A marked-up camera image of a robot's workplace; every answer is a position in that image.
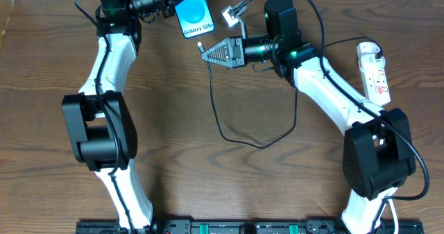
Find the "blue Samsung Galaxy smartphone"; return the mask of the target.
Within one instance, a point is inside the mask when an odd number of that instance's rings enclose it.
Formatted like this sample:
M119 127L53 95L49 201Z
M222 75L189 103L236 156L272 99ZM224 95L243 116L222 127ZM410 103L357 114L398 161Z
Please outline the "blue Samsung Galaxy smartphone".
M214 31L214 22L206 0L182 0L175 4L175 10L185 39Z

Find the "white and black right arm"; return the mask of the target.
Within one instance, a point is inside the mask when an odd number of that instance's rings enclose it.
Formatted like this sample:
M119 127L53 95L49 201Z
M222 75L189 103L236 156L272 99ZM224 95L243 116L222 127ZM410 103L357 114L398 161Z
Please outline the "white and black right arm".
M201 49L208 65L230 69L252 62L271 62L275 73L296 92L310 97L336 124L344 137L342 168L351 193L336 225L338 233L412 233L417 226L382 221L386 208L398 200L397 190L424 165L412 144L407 116L390 101L385 58L374 40L357 47L364 91L341 78L324 56L323 47L302 39L292 0L264 4L266 33L227 37Z

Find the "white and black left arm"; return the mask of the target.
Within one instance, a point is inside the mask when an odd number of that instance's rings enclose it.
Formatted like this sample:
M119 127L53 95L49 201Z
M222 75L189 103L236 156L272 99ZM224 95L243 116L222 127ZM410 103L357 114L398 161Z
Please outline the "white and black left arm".
M99 51L91 73L62 100L74 157L104 183L118 220L82 220L77 233L165 233L164 221L142 191L135 167L137 131L123 97L129 69L139 53L142 23L175 15L184 0L100 0L94 15Z

